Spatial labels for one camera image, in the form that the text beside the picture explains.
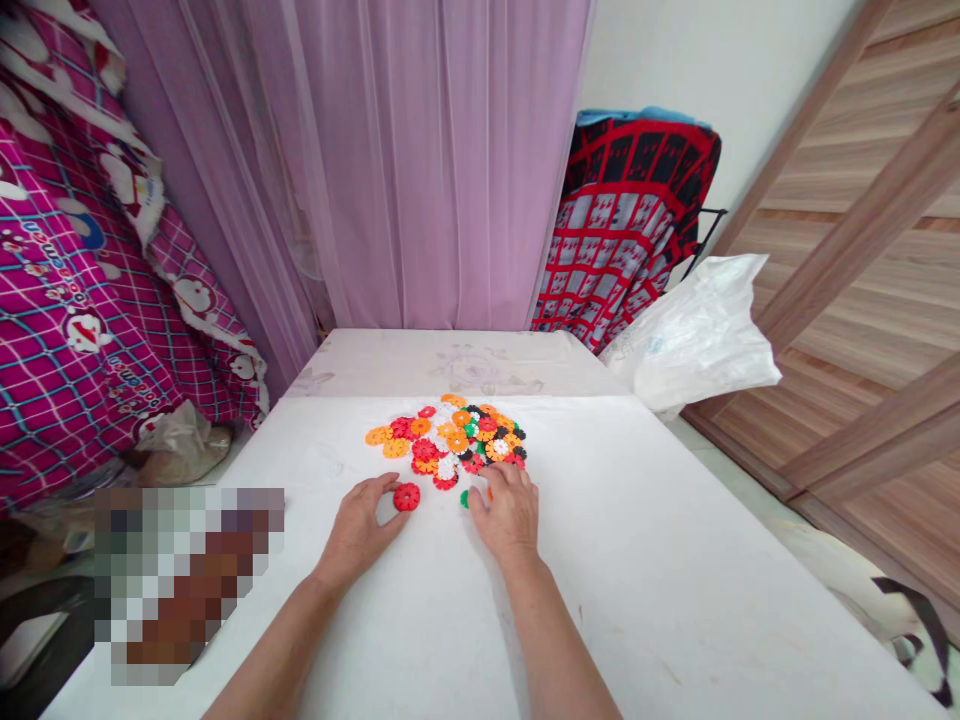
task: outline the white wall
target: white wall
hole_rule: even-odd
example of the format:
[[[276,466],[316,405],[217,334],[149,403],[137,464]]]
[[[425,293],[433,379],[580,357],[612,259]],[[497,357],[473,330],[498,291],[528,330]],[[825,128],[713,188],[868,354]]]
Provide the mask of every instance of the white wall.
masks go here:
[[[580,107],[661,105],[710,123],[723,151],[707,207],[732,211],[859,4],[598,0]]]

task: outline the blue cloth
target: blue cloth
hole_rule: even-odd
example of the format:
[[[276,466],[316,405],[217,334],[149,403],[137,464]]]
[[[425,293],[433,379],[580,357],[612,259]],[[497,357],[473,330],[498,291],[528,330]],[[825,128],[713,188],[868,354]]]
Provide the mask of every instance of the blue cloth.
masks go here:
[[[634,110],[581,110],[577,113],[577,127],[586,127],[593,125],[601,120],[612,118],[614,120],[662,120],[664,122],[680,122],[686,125],[699,125],[700,127],[712,130],[709,124],[702,120],[697,120],[692,115],[686,115],[676,110],[668,110],[657,105],[648,105],[640,112]]]

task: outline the white plastic bag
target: white plastic bag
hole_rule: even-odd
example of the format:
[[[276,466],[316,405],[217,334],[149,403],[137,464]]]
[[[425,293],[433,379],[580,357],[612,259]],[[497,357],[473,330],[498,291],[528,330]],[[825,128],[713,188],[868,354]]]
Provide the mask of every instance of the white plastic bag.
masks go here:
[[[750,318],[768,255],[711,257],[600,353],[643,404],[675,417],[686,403],[764,385],[780,371]]]

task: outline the pile of toy pieces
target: pile of toy pieces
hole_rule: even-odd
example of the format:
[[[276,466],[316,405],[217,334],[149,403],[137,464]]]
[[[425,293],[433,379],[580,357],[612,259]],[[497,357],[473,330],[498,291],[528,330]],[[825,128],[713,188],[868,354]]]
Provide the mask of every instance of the pile of toy pieces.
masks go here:
[[[427,405],[417,417],[399,417],[367,433],[367,445],[382,445],[383,455],[412,454],[410,467],[433,476],[440,490],[450,490],[461,471],[476,474],[491,463],[508,462],[524,469],[526,434],[493,405],[468,405],[447,394],[436,407]],[[466,493],[461,500],[466,502]]]

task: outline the checkered fabric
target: checkered fabric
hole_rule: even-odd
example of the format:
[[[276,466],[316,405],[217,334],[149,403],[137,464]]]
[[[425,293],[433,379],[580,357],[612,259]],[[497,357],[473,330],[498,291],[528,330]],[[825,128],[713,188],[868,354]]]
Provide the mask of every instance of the checkered fabric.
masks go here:
[[[530,329],[568,330],[603,350],[694,252],[719,158],[719,136],[697,125],[578,127]]]
[[[266,366],[114,97],[122,59],[78,0],[34,4],[0,24],[0,512],[184,400],[252,427],[268,409]]]

